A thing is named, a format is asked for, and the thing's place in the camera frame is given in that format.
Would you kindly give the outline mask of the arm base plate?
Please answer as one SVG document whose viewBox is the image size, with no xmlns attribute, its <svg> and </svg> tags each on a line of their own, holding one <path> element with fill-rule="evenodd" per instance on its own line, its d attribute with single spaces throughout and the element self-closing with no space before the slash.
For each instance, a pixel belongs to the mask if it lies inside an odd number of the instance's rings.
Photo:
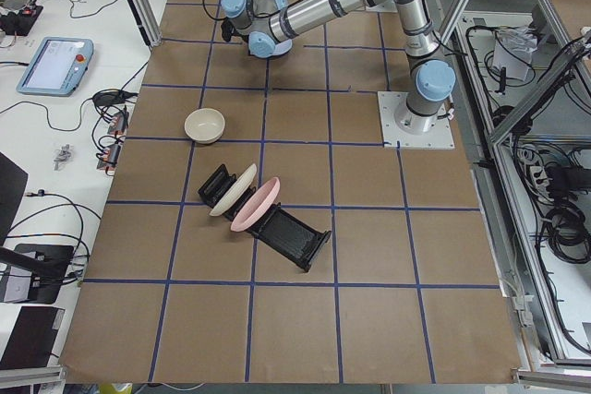
<svg viewBox="0 0 591 394">
<path fill-rule="evenodd" d="M 417 116 L 407 109 L 406 96 L 404 91 L 378 92 L 382 145 L 392 149 L 454 149 L 444 105 L 432 116 Z"/>
</svg>

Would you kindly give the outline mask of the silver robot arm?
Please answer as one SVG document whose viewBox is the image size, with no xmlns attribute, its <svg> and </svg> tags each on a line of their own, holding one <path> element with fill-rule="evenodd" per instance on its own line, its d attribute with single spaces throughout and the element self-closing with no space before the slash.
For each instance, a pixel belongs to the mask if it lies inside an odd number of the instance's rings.
<svg viewBox="0 0 591 394">
<path fill-rule="evenodd" d="M 281 42 L 290 41 L 364 6 L 387 0 L 221 0 L 225 14 L 223 40 L 239 37 L 249 52 L 270 58 Z M 394 112 L 396 124 L 413 135 L 427 133 L 442 103 L 454 88 L 456 75 L 444 61 L 441 43 L 425 0 L 393 0 L 406 38 L 405 53 L 413 87 Z"/>
</svg>

